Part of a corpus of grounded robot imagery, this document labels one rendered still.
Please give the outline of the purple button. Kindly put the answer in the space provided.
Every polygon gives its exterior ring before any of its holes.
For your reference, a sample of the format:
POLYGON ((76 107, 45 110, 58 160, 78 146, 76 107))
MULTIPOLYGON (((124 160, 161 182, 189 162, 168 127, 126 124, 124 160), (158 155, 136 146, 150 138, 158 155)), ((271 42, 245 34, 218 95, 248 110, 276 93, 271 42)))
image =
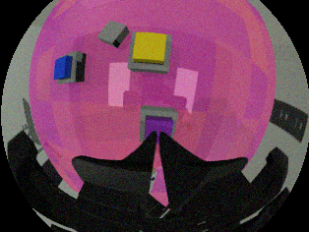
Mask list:
POLYGON ((174 139, 175 127, 177 127, 179 113, 174 108, 151 107, 142 105, 140 108, 140 143, 143 143, 151 131, 157 133, 157 143, 159 132, 166 132, 168 136, 174 139))

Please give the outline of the yellow button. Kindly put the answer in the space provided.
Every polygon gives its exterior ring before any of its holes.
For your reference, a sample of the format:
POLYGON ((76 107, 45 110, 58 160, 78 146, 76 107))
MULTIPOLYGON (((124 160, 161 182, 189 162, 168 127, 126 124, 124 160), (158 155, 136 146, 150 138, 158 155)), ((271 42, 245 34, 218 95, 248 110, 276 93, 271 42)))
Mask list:
POLYGON ((132 72, 169 72, 173 35, 153 32, 132 32, 127 68, 132 72))

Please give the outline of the blue button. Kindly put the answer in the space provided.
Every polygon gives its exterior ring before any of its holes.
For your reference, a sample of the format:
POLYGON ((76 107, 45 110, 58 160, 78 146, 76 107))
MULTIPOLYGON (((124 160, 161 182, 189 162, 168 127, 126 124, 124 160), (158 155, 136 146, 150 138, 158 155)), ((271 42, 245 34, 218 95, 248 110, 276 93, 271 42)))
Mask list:
POLYGON ((60 56, 55 61, 54 68, 54 81, 58 80, 57 85, 83 82, 85 79, 85 58, 87 58, 87 53, 80 52, 80 50, 60 56))

